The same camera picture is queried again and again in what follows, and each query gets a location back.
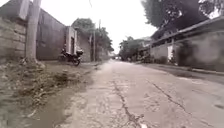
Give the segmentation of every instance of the road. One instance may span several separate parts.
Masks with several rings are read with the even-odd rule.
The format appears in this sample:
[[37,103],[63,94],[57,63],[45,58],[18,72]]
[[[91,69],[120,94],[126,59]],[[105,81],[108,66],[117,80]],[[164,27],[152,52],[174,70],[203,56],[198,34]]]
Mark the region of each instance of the road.
[[223,128],[224,86],[109,61],[71,97],[61,128]]

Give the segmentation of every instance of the doorway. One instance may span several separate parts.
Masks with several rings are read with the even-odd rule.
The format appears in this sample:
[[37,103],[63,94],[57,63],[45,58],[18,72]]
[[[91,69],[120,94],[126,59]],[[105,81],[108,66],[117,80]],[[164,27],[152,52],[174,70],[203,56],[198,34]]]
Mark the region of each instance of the doorway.
[[71,54],[73,55],[75,53],[75,39],[71,38]]

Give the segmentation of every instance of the wall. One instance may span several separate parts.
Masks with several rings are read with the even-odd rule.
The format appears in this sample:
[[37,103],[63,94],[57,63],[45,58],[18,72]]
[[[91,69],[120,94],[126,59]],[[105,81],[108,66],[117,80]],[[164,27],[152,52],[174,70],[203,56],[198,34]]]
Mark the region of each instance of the wall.
[[24,57],[26,28],[0,17],[0,58]]
[[151,55],[155,59],[161,59],[161,57],[168,58],[168,46],[170,46],[170,44],[164,44],[164,45],[160,45],[160,46],[152,48],[150,51]]
[[65,42],[66,26],[41,10],[37,32],[37,59],[57,59]]
[[0,15],[3,18],[16,20],[20,12],[20,6],[23,0],[10,0],[0,8]]
[[192,67],[224,71],[224,31],[206,33],[187,41],[195,46],[193,59],[190,59]]
[[91,44],[87,37],[83,36],[80,32],[78,32],[78,50],[83,50],[82,61],[83,62],[91,62]]
[[[0,8],[0,16],[27,25],[32,2],[10,0]],[[66,26],[41,9],[37,32],[37,59],[55,60],[65,45]]]
[[103,47],[99,47],[97,60],[103,61],[108,59],[109,59],[108,51],[104,49]]

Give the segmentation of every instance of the sky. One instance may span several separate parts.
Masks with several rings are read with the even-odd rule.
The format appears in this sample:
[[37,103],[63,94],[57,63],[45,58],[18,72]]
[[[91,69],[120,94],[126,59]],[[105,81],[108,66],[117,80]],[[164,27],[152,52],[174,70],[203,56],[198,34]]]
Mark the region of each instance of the sky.
[[[7,1],[0,0],[0,6]],[[65,25],[71,25],[77,18],[91,18],[98,26],[101,20],[101,27],[106,27],[113,40],[115,53],[119,52],[119,43],[127,36],[142,38],[156,31],[153,26],[145,24],[147,20],[141,0],[90,1],[42,0],[41,7]]]

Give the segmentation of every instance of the curb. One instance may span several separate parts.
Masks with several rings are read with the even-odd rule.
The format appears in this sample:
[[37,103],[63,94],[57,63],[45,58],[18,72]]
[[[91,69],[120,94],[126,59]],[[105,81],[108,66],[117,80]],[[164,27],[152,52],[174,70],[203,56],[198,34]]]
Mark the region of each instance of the curb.
[[216,72],[216,71],[195,69],[195,68],[188,68],[188,67],[177,67],[177,66],[170,66],[170,65],[160,65],[160,64],[156,64],[156,65],[158,65],[160,67],[164,67],[164,68],[172,68],[172,69],[177,69],[177,70],[184,70],[184,71],[197,72],[197,73],[203,73],[203,74],[224,76],[224,72]]

